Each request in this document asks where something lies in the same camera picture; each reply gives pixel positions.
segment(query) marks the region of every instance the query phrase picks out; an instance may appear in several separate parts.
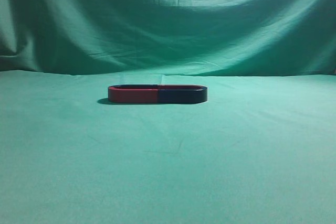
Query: magnet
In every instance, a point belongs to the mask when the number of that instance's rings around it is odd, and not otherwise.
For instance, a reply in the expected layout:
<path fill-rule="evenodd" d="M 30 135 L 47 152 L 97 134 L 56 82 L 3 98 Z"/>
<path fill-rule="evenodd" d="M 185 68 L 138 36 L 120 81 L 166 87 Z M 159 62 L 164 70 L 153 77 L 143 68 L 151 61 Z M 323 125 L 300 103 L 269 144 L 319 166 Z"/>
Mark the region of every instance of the magnet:
<path fill-rule="evenodd" d="M 125 84 L 108 88 L 114 103 L 194 104 L 207 101 L 207 87 L 199 85 Z"/>

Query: green backdrop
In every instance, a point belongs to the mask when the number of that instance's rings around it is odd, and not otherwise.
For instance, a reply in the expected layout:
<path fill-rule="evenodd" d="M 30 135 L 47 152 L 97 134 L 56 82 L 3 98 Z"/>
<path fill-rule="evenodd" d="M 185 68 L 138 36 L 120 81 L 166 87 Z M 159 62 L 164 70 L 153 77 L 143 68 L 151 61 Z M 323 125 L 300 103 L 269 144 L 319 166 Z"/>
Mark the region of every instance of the green backdrop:
<path fill-rule="evenodd" d="M 333 73 L 336 0 L 0 0 L 0 70 Z"/>

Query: green tablecloth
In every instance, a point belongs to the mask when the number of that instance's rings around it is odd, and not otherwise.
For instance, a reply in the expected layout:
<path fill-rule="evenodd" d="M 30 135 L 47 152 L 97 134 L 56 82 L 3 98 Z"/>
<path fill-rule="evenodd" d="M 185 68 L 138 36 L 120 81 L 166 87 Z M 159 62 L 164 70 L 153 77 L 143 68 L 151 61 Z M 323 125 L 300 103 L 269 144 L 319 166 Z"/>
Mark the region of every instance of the green tablecloth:
<path fill-rule="evenodd" d="M 200 84 L 116 105 L 107 87 Z M 333 223 L 336 76 L 0 72 L 0 223 Z"/>

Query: green cloth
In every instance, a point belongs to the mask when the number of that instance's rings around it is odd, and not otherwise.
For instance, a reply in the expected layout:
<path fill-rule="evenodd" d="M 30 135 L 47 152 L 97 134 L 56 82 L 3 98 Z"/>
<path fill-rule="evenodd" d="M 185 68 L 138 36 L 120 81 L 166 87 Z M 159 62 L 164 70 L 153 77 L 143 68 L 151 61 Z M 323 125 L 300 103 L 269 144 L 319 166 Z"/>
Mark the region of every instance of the green cloth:
<path fill-rule="evenodd" d="M 0 70 L 334 72 L 336 0 L 0 0 Z"/>
<path fill-rule="evenodd" d="M 208 102 L 115 105 L 123 83 Z M 336 76 L 0 73 L 1 224 L 330 224 Z"/>

